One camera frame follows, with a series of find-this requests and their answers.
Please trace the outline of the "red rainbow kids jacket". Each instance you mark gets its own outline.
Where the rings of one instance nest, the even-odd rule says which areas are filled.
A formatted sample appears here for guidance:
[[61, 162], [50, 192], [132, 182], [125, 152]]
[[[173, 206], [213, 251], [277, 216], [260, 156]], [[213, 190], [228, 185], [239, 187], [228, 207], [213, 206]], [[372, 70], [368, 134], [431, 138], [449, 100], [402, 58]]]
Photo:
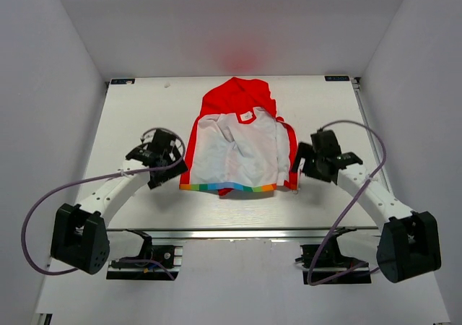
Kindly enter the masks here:
[[269, 84], [233, 77], [208, 91], [186, 149], [184, 191], [296, 190], [295, 130], [278, 114]]

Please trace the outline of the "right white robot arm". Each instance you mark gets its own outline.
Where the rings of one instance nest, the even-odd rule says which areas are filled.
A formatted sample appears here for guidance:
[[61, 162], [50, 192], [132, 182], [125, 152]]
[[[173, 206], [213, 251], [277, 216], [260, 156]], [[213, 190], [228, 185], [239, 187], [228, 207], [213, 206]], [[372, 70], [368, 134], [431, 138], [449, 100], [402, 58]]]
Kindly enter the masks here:
[[[308, 178], [333, 183], [352, 196], [316, 251], [297, 258], [308, 270], [309, 285], [321, 285], [356, 269], [370, 267], [397, 283], [442, 266], [437, 220], [399, 201], [374, 179], [353, 152], [342, 152], [332, 130], [319, 129], [311, 142], [298, 144], [292, 169]], [[358, 204], [378, 228], [377, 235], [340, 227]]]

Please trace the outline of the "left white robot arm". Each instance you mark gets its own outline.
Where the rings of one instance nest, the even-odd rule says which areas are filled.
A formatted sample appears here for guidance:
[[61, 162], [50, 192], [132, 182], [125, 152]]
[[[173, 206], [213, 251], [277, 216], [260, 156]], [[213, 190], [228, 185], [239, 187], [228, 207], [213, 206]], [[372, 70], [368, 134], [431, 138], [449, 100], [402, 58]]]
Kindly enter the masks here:
[[183, 140], [173, 131], [143, 133], [140, 145], [128, 152], [117, 172], [103, 177], [100, 188], [57, 210], [51, 257], [88, 274], [98, 273], [108, 261], [159, 267], [150, 236], [130, 229], [110, 233], [108, 225], [139, 189], [155, 189], [185, 173], [185, 154]]

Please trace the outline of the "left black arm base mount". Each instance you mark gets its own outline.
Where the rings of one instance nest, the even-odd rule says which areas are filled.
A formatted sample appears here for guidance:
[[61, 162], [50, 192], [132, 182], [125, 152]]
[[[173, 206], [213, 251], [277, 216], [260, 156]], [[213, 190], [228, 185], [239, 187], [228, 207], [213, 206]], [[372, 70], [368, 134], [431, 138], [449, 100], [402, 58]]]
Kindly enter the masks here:
[[173, 281], [183, 260], [183, 244], [140, 230], [108, 232], [107, 280]]

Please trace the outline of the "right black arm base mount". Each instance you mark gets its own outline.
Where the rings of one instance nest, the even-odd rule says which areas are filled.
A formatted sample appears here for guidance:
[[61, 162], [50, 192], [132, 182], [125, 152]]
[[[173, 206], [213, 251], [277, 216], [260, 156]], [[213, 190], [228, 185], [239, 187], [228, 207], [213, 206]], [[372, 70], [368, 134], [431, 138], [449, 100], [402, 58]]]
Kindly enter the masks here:
[[[302, 281], [310, 286], [308, 275], [310, 265], [315, 257], [327, 230], [295, 229], [295, 238], [300, 244], [300, 255], [295, 258], [294, 265], [302, 271]], [[324, 285], [368, 285], [372, 276], [378, 273], [377, 267], [356, 258], [340, 253], [333, 238], [323, 247], [311, 274], [311, 282]]]

